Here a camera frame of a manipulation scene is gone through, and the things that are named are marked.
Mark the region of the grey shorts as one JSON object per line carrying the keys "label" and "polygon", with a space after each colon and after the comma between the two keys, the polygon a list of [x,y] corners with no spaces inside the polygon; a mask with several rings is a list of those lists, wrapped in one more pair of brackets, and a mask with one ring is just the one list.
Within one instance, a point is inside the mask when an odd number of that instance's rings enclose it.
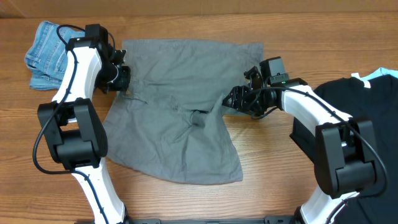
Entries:
{"label": "grey shorts", "polygon": [[131,69],[104,121],[108,158],[153,177],[183,184],[243,179],[223,116],[223,98],[245,83],[264,57],[261,43],[141,39],[123,42]]}

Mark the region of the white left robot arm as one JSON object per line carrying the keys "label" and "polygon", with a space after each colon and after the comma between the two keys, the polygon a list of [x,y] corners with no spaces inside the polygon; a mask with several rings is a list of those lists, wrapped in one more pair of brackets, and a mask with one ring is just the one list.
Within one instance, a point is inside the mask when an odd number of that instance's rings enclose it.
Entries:
{"label": "white left robot arm", "polygon": [[65,43],[68,64],[62,84],[50,103],[38,107],[42,129],[32,158],[39,171],[49,173],[37,161],[39,142],[45,139],[52,159],[63,166],[60,173],[72,175],[82,188],[93,223],[129,223],[108,172],[108,139],[92,98],[96,89],[126,91],[131,69],[124,64],[126,51],[115,48],[106,28],[90,24],[83,32]]}

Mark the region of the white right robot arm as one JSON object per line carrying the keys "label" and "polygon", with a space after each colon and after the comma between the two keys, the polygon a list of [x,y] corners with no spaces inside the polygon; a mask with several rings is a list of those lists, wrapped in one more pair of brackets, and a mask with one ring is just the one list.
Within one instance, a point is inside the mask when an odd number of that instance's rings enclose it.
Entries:
{"label": "white right robot arm", "polygon": [[338,110],[301,78],[250,80],[233,87],[222,104],[253,118],[278,108],[299,120],[315,139],[314,193],[293,215],[267,217],[265,223],[333,223],[348,202],[360,199],[385,173],[372,122]]}

